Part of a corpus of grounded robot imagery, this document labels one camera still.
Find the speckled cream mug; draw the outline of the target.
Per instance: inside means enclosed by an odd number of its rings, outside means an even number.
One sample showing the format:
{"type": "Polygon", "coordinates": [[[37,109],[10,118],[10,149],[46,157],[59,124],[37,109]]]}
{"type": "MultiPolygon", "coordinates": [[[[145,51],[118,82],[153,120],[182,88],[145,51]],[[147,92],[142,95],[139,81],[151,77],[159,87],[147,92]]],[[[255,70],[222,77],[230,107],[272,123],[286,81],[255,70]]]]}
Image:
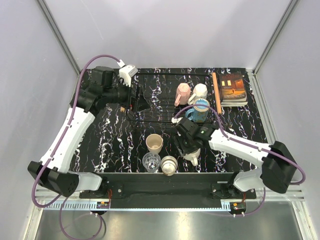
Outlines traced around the speckled cream mug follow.
{"type": "Polygon", "coordinates": [[[200,156],[200,152],[201,152],[201,149],[199,148],[198,150],[196,150],[196,151],[194,151],[192,153],[184,155],[183,158],[185,160],[187,160],[187,161],[190,161],[193,166],[197,166],[198,165],[198,158],[200,156]]]}

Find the blue butterfly mug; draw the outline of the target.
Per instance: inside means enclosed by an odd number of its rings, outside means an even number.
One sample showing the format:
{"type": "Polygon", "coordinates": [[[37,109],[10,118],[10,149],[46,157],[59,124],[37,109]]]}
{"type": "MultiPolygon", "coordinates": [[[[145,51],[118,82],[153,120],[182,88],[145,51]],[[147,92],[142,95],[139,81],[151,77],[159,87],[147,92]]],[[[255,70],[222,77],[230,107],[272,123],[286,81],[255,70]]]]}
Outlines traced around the blue butterfly mug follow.
{"type": "Polygon", "coordinates": [[[186,111],[185,117],[196,123],[205,122],[209,113],[209,109],[206,106],[210,106],[210,103],[204,98],[199,98],[194,102],[194,104],[202,106],[191,107],[186,111]]]}

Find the pink faceted mug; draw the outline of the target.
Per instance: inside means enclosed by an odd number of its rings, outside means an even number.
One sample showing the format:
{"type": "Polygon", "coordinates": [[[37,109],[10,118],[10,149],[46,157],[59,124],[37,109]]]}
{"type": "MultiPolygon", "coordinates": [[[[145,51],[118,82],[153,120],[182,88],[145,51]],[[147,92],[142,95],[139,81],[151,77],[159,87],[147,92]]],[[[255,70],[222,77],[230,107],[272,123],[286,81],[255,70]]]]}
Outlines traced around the pink faceted mug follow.
{"type": "Polygon", "coordinates": [[[176,89],[174,105],[186,105],[191,96],[191,88],[187,83],[180,83],[176,89]]]}

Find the white faceted mug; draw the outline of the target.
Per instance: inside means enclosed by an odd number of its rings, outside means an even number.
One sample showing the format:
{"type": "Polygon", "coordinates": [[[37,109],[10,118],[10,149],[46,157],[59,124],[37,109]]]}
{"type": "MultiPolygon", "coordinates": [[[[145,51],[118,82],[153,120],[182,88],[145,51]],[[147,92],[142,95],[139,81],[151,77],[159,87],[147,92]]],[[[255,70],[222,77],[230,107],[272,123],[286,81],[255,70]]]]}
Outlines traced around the white faceted mug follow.
{"type": "Polygon", "coordinates": [[[187,101],[187,104],[188,105],[193,105],[193,104],[195,104],[196,100],[198,100],[198,99],[206,99],[207,96],[208,96],[207,86],[205,84],[203,84],[203,83],[198,83],[194,87],[194,89],[193,89],[193,91],[192,91],[192,93],[191,93],[191,95],[190,95],[190,97],[189,97],[189,99],[187,101]]]}

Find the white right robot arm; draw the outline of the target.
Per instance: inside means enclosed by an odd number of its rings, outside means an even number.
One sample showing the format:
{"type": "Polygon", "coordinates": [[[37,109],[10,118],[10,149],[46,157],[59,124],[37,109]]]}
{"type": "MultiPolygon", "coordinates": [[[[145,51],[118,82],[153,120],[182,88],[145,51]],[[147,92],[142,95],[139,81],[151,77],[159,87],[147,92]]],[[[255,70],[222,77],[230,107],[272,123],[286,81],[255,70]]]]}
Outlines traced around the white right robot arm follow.
{"type": "Polygon", "coordinates": [[[253,164],[256,169],[235,172],[227,185],[228,195],[239,198],[244,192],[267,187],[284,194],[297,169],[286,145],[260,143],[224,132],[212,123],[198,124],[186,117],[172,118],[177,130],[175,144],[185,159],[201,148],[224,152],[253,164]]]}

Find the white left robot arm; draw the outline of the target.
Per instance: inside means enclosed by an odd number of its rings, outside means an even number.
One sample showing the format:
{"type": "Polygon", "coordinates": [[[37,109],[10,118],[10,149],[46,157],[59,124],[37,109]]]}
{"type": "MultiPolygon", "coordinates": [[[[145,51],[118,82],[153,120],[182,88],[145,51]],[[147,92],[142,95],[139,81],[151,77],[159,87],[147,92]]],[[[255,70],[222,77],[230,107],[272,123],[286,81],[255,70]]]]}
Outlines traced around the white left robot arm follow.
{"type": "Polygon", "coordinates": [[[108,186],[96,173],[76,173],[69,170],[74,152],[89,126],[108,104],[119,104],[124,109],[138,111],[150,106],[139,88],[133,88],[133,77],[138,73],[134,65],[126,65],[115,72],[97,66],[85,72],[79,93],[70,102],[66,119],[49,150],[39,161],[31,161],[28,172],[36,183],[61,196],[90,191],[103,198],[108,186]]]}

